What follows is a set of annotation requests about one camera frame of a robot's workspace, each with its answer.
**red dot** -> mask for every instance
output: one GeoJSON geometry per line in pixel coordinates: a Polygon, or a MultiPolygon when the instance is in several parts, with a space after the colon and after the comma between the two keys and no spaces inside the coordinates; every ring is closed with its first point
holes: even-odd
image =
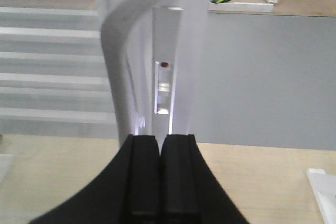
{"type": "Polygon", "coordinates": [[[167,67],[169,67],[169,63],[168,63],[168,62],[162,62],[162,63],[160,64],[160,66],[161,66],[162,68],[167,68],[167,67]]]}

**gray wall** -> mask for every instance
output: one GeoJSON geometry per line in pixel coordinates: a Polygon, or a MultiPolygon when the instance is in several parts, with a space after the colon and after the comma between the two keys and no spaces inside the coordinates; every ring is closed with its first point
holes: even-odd
{"type": "Polygon", "coordinates": [[[336,150],[336,18],[210,14],[199,142],[336,150]]]}

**wooden floor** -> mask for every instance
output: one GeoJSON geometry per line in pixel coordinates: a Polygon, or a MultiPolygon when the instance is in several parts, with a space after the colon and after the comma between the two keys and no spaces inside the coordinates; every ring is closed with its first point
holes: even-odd
{"type": "MultiPolygon", "coordinates": [[[[251,224],[323,224],[306,170],[336,174],[336,152],[198,144],[251,224]]],[[[14,160],[0,184],[0,223],[24,224],[90,182],[118,151],[101,138],[4,135],[14,160]]]]}

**curved white handle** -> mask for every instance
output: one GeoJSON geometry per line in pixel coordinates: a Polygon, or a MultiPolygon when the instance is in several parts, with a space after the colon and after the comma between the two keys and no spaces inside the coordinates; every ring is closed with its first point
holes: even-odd
{"type": "Polygon", "coordinates": [[[138,119],[137,100],[125,45],[134,24],[157,1],[123,0],[101,26],[101,45],[113,94],[120,142],[128,134],[136,133],[138,119]]]}

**stair step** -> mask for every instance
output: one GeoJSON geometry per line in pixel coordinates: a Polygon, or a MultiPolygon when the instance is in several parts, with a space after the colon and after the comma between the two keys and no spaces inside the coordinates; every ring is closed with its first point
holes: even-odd
{"type": "Polygon", "coordinates": [[[21,74],[47,74],[56,76],[82,76],[82,77],[107,77],[106,67],[103,63],[78,62],[60,65],[36,65],[22,63],[3,63],[0,60],[0,72],[21,74]]]}
{"type": "Polygon", "coordinates": [[[112,99],[0,93],[0,107],[38,110],[114,112],[112,99]]]}
{"type": "Polygon", "coordinates": [[[0,119],[3,134],[118,138],[116,124],[0,119]]]}
{"type": "Polygon", "coordinates": [[[0,40],[1,52],[23,52],[40,54],[58,54],[58,55],[83,55],[83,56],[102,56],[100,44],[69,44],[57,42],[30,42],[30,41],[10,41],[0,40]]]}
{"type": "Polygon", "coordinates": [[[5,119],[67,123],[117,123],[115,114],[108,112],[39,110],[0,107],[0,120],[5,119]]]}
{"type": "Polygon", "coordinates": [[[100,34],[92,30],[0,27],[0,40],[100,44],[100,34]]]}
{"type": "Polygon", "coordinates": [[[62,90],[62,89],[32,89],[32,88],[11,88],[0,87],[0,94],[26,94],[57,98],[83,98],[83,99],[111,99],[108,91],[85,91],[85,90],[62,90]]]}
{"type": "Polygon", "coordinates": [[[99,30],[98,13],[93,10],[34,9],[0,7],[0,26],[99,30]]]}
{"type": "Polygon", "coordinates": [[[0,73],[0,87],[110,91],[108,78],[0,73]]]}
{"type": "Polygon", "coordinates": [[[101,62],[104,63],[102,55],[62,55],[62,54],[39,54],[28,52],[0,52],[1,62],[27,63],[34,64],[69,64],[71,62],[101,62]]]}

